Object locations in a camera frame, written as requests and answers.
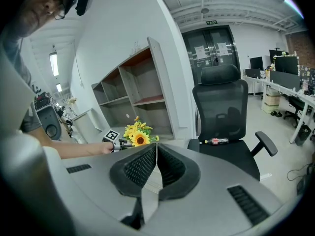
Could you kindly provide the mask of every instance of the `ceiling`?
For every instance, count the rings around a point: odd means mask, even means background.
[[[71,9],[64,19],[54,20],[30,37],[32,52],[39,72],[42,74],[55,100],[70,97],[70,80],[74,60],[74,44],[83,31],[83,18]],[[59,75],[54,77],[49,54],[57,51]],[[62,92],[58,93],[56,84],[60,83]]]
[[[164,0],[180,29],[205,21],[256,25],[281,33],[303,28],[303,19],[284,0]],[[209,9],[206,14],[202,8]]]
[[[179,28],[204,26],[206,21],[219,24],[244,24],[264,27],[281,33],[304,28],[303,20],[284,0],[164,0]],[[202,8],[209,9],[206,14]],[[57,101],[70,97],[71,70],[74,60],[74,41],[77,44],[84,30],[85,16],[78,17],[71,9],[66,18],[55,20],[35,32],[31,48],[39,71]],[[59,76],[54,77],[49,54],[58,54]],[[56,84],[63,91],[58,93]]]

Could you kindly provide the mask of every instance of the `exit sign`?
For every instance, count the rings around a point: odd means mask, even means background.
[[[206,21],[207,25],[217,25],[217,21],[216,20],[212,20],[212,21]]]

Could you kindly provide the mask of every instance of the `chair headrest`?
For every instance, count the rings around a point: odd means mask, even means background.
[[[204,67],[201,71],[201,84],[216,85],[237,81],[240,71],[232,64]]]

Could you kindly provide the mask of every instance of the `chair armrest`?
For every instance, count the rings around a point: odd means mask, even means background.
[[[253,156],[257,155],[257,153],[260,152],[262,148],[265,148],[270,156],[277,154],[278,149],[276,145],[264,132],[258,131],[255,133],[255,135],[259,139],[259,144],[257,144],[257,146],[252,150]]]
[[[188,143],[188,149],[199,152],[200,142],[198,139],[191,139]]]

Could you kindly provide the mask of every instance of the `double door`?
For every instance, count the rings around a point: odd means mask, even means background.
[[[201,70],[223,64],[239,69],[238,56],[229,26],[210,27],[183,33],[195,85],[201,82]]]

